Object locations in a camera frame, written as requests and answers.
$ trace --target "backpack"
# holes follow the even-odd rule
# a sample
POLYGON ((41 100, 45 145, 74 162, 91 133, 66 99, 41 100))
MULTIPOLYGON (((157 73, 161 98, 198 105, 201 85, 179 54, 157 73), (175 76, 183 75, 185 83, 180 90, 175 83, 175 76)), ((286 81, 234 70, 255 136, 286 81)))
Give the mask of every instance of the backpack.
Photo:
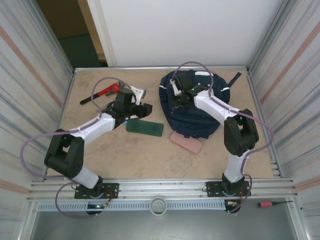
MULTIPOLYGON (((176 75, 183 73, 188 75, 194 86, 198 83, 202 86, 208 86, 211 83, 209 73, 206 71, 178 71, 176 75)), ((170 79, 173 74, 174 72, 172 71, 164 76, 159 86, 160 103, 166 120, 174 131, 184 135, 186 138, 207 139, 217 130, 220 123, 208 113, 195 106, 187 104, 179 108, 172 107, 171 97, 174 95, 174 91, 170 84, 170 79)), ((230 87, 240 75, 241 73, 238 72, 228 84, 219 75, 213 73, 212 89, 214 96, 228 104, 230 101, 230 87)))

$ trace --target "green sponge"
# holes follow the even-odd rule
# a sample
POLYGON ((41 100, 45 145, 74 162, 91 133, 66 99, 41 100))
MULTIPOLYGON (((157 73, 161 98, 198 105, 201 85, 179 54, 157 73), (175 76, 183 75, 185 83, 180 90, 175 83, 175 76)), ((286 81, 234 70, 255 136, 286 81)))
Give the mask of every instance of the green sponge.
POLYGON ((151 121, 142 121, 138 119, 130 119, 126 124, 126 131, 137 134, 146 134, 156 137, 162 137, 164 125, 151 121))

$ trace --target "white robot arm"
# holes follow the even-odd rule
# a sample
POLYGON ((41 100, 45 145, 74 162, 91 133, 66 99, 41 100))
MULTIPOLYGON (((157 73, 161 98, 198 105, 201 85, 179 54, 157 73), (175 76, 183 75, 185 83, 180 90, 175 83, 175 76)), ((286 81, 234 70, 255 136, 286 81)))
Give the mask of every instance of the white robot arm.
POLYGON ((227 168, 222 175, 222 183, 224 191, 232 195, 244 182, 243 171, 246 155, 259 140, 255 122, 234 112, 242 112, 251 116, 252 112, 248 109, 240 111, 228 105, 215 97, 213 90, 209 96, 208 89, 201 85, 193 86, 185 73, 171 79, 170 84, 174 93, 172 98, 174 108, 185 104, 195 106, 224 126, 224 145, 229 151, 229 158, 227 168))
POLYGON ((44 164, 82 185, 90 196, 99 196, 102 192, 102 178, 84 166, 84 148, 101 135, 117 128, 129 117, 148 116, 152 112, 152 105, 141 104, 145 94, 144 89, 133 86, 130 89, 122 88, 115 101, 102 110, 101 116, 70 129, 73 133, 53 136, 44 164))

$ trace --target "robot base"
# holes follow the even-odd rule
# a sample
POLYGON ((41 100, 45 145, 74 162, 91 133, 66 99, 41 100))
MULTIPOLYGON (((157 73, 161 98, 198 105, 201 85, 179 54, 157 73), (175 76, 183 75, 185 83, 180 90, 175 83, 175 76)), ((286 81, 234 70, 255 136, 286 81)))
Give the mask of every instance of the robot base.
POLYGON ((119 193, 119 183, 102 183, 102 191, 98 196, 95 196, 95 193, 92 192, 92 189, 86 188, 83 185, 79 185, 76 187, 74 198, 75 199, 109 199, 110 192, 104 191, 104 189, 108 189, 112 192, 112 198, 117 199, 119 193))
POLYGON ((222 181, 207 181, 206 182, 206 193, 209 198, 213 197, 240 197, 240 192, 242 196, 246 196, 249 191, 249 182, 242 180, 238 181, 236 184, 226 184, 224 176, 222 176, 222 181))

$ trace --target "corrugated metal wall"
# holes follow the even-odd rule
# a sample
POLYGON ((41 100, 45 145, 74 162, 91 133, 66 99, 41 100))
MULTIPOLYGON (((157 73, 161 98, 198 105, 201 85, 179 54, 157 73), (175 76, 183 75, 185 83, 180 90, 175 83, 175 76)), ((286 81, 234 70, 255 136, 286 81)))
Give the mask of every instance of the corrugated metal wall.
MULTIPOLYGON (((31 136, 57 129, 72 69, 33 1, 0 1, 0 239, 17 236, 32 180, 19 150, 31 136)), ((50 139, 25 149, 30 168, 44 171, 50 139)))
POLYGON ((320 239, 320 1, 296 0, 253 65, 252 80, 285 177, 320 239))

